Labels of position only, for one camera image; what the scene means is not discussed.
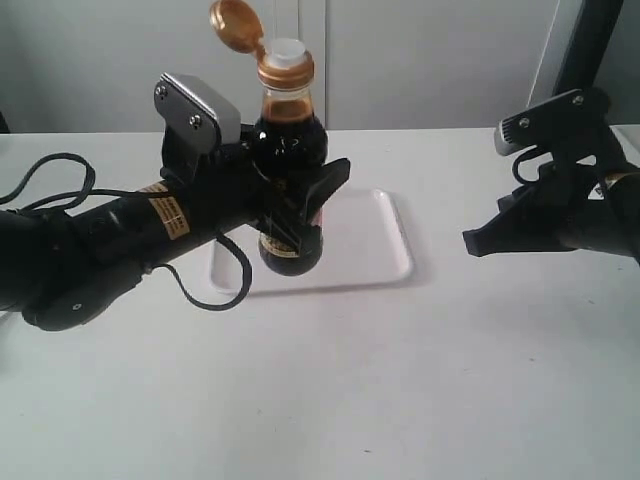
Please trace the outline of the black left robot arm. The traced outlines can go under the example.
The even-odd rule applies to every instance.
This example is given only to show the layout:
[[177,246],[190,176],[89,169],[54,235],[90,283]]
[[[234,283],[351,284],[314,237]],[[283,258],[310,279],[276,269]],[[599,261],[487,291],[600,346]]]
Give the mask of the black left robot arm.
[[171,270],[177,257],[216,242],[241,267],[238,293],[218,305],[227,311],[250,291],[253,270],[230,238],[248,225],[297,254],[317,246],[314,219],[344,185],[350,163],[296,163],[277,184],[257,167],[248,127],[237,139],[199,140],[167,129],[161,180],[142,191],[104,190],[105,203],[83,210],[100,193],[87,168],[82,187],[20,209],[1,211],[1,308],[44,331],[93,320],[147,274]]

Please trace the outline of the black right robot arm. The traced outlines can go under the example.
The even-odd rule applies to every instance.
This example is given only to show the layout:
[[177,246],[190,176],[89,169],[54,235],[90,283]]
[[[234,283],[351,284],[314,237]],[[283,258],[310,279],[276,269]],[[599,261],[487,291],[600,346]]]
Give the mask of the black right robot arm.
[[599,199],[596,168],[576,164],[568,177],[547,163],[539,179],[497,201],[498,214],[463,239],[475,257],[589,250],[639,257],[639,172],[613,175]]

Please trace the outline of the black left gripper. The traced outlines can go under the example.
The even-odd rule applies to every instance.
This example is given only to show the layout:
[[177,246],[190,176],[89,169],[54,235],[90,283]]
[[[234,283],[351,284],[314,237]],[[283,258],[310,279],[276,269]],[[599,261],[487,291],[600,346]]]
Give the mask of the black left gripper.
[[298,196],[286,197],[258,169],[258,154],[253,124],[241,124],[238,143],[209,154],[196,153],[166,126],[160,176],[185,209],[191,231],[208,240],[249,225],[295,250],[309,246],[310,223],[349,180],[350,160],[296,171]]

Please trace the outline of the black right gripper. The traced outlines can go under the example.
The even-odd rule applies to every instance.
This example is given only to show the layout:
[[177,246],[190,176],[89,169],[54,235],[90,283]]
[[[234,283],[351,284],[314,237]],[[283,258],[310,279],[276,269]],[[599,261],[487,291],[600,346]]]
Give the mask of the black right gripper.
[[519,187],[498,200],[498,214],[482,227],[462,232],[470,255],[570,252],[573,248],[559,240],[615,237],[611,196],[594,164],[564,168],[555,161],[545,162],[533,180],[521,175],[524,162],[513,162]]

